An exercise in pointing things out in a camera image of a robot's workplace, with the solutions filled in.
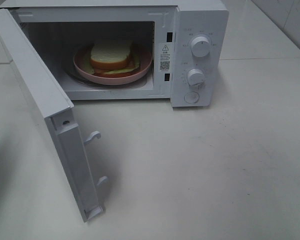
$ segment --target timer knob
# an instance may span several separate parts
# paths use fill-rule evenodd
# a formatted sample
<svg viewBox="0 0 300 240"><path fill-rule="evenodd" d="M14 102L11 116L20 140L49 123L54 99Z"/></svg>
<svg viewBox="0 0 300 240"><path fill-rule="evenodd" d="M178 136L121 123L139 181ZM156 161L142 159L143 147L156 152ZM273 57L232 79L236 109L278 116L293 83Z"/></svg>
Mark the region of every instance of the timer knob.
<svg viewBox="0 0 300 240"><path fill-rule="evenodd" d="M198 58L202 58L211 50L211 41L208 36L196 36L190 43L192 54Z"/></svg>
<svg viewBox="0 0 300 240"><path fill-rule="evenodd" d="M187 74L187 80L190 86L197 87L205 82L205 74L198 68L191 69Z"/></svg>

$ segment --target microwave door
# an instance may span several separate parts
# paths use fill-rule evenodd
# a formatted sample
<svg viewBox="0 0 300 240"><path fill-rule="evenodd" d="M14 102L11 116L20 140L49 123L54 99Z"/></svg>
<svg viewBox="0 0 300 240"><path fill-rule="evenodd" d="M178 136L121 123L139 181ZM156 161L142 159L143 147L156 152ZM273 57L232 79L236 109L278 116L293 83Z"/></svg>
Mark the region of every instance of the microwave door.
<svg viewBox="0 0 300 240"><path fill-rule="evenodd" d="M85 151L85 144L100 133L95 131L83 141L73 103L6 9L0 9L0 40L27 102L47 126L83 221L87 221L103 211L97 190L107 178L94 183Z"/></svg>

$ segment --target white microwave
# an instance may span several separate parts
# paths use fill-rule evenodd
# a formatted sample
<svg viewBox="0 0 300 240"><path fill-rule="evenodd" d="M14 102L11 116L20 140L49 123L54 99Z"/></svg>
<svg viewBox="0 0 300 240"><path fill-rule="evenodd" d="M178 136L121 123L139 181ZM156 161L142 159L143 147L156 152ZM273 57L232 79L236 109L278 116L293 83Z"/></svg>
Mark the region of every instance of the white microwave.
<svg viewBox="0 0 300 240"><path fill-rule="evenodd" d="M43 117L84 221L103 211L71 100L170 99L208 106L228 11L219 0L6 0L0 39L29 104ZM151 52L148 72L123 85L76 73L72 59L97 38L126 38Z"/></svg>

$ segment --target pink plate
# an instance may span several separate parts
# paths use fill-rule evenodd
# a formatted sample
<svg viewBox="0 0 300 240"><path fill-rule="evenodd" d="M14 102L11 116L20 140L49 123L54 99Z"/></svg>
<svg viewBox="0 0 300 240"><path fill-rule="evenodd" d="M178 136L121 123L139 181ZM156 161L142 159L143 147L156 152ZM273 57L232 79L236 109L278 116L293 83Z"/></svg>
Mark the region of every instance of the pink plate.
<svg viewBox="0 0 300 240"><path fill-rule="evenodd" d="M91 51L92 45L84 46L80 48L73 56L73 64L77 72L84 77L85 79L94 82L96 84L103 84L103 85L123 85L129 84L138 79L142 78L144 75L147 74L151 62L152 62L152 55L151 53L145 49L143 46L136 45L134 48L136 54L138 54L140 59L140 67L135 70L134 74L130 76L124 77L102 77L102 76L95 76L83 71L79 66L81 66L81 62L83 60L83 56L87 51Z"/></svg>

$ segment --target sticker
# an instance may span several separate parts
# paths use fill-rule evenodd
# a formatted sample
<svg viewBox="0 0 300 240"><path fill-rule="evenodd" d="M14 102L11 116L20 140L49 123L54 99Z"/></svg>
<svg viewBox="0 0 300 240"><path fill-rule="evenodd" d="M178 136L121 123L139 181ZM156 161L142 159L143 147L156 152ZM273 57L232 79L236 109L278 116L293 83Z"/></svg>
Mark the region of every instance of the sticker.
<svg viewBox="0 0 300 240"><path fill-rule="evenodd" d="M172 63L172 53L174 52L174 44L172 42L159 43L158 58L159 71L170 72Z"/></svg>

